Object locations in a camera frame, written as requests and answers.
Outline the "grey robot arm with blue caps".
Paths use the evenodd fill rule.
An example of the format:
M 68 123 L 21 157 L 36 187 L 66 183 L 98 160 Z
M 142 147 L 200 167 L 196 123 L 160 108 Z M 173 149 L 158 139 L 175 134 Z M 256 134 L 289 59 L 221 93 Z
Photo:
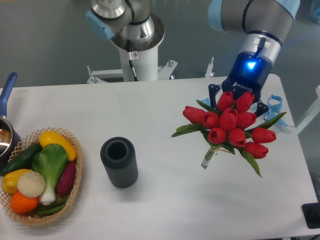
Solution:
M 231 92 L 237 100 L 245 92 L 254 94 L 259 117 L 268 111 L 261 101 L 262 88 L 296 18 L 299 0 L 213 0 L 207 19 L 211 28 L 246 34 L 233 67 L 222 84 L 210 84 L 209 101 L 217 108 L 219 91 Z

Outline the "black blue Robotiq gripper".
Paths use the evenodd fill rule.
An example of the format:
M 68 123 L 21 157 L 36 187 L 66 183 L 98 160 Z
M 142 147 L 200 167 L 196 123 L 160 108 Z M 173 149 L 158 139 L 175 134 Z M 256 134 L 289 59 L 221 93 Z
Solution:
M 247 52 L 239 53 L 227 79 L 222 84 L 208 85 L 210 106 L 217 108 L 216 96 L 221 89 L 223 92 L 232 92 L 234 100 L 251 92 L 254 95 L 253 101 L 257 102 L 254 114 L 257 118 L 262 116 L 269 107 L 259 100 L 271 68 L 272 64 L 261 57 L 254 57 Z

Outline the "silver robot arm base joint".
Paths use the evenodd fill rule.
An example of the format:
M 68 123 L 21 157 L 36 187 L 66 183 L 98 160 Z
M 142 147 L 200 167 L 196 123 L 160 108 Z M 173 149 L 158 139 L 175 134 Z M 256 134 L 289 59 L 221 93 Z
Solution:
M 165 36 L 149 0 L 92 0 L 85 20 L 96 35 L 127 52 L 158 47 Z

